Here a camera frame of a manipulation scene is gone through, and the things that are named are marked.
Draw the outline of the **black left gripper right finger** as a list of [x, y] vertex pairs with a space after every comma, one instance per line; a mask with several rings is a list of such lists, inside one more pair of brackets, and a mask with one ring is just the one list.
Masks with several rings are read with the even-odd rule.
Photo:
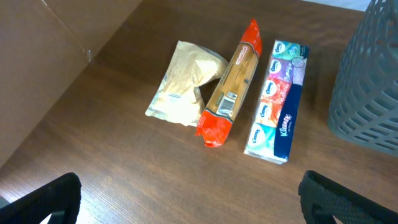
[[397, 224], [397, 213], [313, 171], [298, 187], [305, 221], [309, 224]]

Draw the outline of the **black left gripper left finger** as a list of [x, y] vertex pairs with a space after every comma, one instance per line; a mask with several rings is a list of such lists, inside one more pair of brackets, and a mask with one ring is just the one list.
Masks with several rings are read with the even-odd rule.
[[81, 182], [66, 173], [20, 199], [1, 207], [1, 223], [75, 224], [81, 202]]

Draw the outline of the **grey plastic basket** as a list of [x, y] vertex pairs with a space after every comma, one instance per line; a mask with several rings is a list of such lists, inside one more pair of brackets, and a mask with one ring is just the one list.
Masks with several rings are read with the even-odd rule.
[[340, 60], [328, 112], [339, 138], [397, 156], [397, 1], [371, 1]]

